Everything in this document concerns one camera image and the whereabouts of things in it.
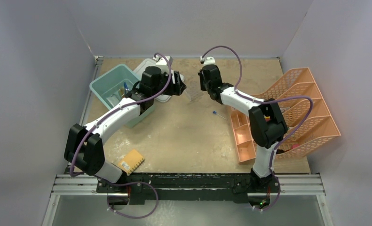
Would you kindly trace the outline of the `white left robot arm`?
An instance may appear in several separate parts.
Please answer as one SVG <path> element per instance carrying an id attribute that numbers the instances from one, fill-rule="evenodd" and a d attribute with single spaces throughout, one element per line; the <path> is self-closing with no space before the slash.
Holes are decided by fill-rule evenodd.
<path id="1" fill-rule="evenodd" d="M 105 142 L 123 125 L 152 107 L 157 96 L 179 96 L 186 88 L 179 71 L 167 73 L 157 66 L 148 66 L 142 79 L 125 93 L 118 105 L 85 126 L 74 124 L 70 128 L 64 159 L 89 176 L 107 180 L 114 192 L 124 191 L 127 185 L 122 177 L 124 171 L 105 159 Z"/>

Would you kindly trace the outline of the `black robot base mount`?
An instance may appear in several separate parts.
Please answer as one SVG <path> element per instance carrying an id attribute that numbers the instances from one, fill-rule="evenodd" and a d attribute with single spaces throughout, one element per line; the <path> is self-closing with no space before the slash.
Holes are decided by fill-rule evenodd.
<path id="1" fill-rule="evenodd" d="M 100 179 L 98 193 L 123 193 L 131 205 L 147 200 L 159 201 L 230 201 L 265 207 L 271 195 L 277 195 L 280 182 L 270 175 L 258 178 L 249 173 L 132 173 L 115 185 Z"/>

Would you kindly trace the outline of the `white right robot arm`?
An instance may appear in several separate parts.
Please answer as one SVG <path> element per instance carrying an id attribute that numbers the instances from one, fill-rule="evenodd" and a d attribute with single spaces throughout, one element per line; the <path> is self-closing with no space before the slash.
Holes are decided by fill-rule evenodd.
<path id="1" fill-rule="evenodd" d="M 264 101 L 242 92 L 237 93 L 230 83 L 222 82 L 221 72 L 215 64 L 204 65 L 198 72 L 202 91 L 221 105 L 230 106 L 249 118 L 253 141 L 257 144 L 257 154 L 250 179 L 250 185 L 257 192 L 269 185 L 268 176 L 273 172 L 276 145 L 288 131 L 278 103 L 274 99 Z"/>

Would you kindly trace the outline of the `blue safety glasses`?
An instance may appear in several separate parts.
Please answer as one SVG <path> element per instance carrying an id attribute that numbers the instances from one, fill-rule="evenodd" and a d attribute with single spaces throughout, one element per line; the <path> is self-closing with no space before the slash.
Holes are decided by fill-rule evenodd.
<path id="1" fill-rule="evenodd" d="M 127 92 L 129 92 L 129 88 L 126 82 L 124 82 L 123 85 L 124 85 L 124 94 L 126 94 Z"/>

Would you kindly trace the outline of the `white plastic bin lid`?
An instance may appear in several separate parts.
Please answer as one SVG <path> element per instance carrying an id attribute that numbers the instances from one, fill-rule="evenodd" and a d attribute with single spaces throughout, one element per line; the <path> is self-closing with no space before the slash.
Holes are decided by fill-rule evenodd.
<path id="1" fill-rule="evenodd" d="M 135 69 L 134 69 L 134 73 L 136 74 L 136 77 L 138 80 L 141 80 L 142 78 L 142 73 L 145 71 L 145 69 L 148 67 L 148 66 L 155 66 L 156 65 L 156 61 L 153 60 L 153 59 L 144 59 Z M 168 96 L 168 95 L 160 95 L 156 98 L 157 101 L 161 102 L 161 103 L 165 103 L 167 101 L 169 101 L 171 97 Z"/>

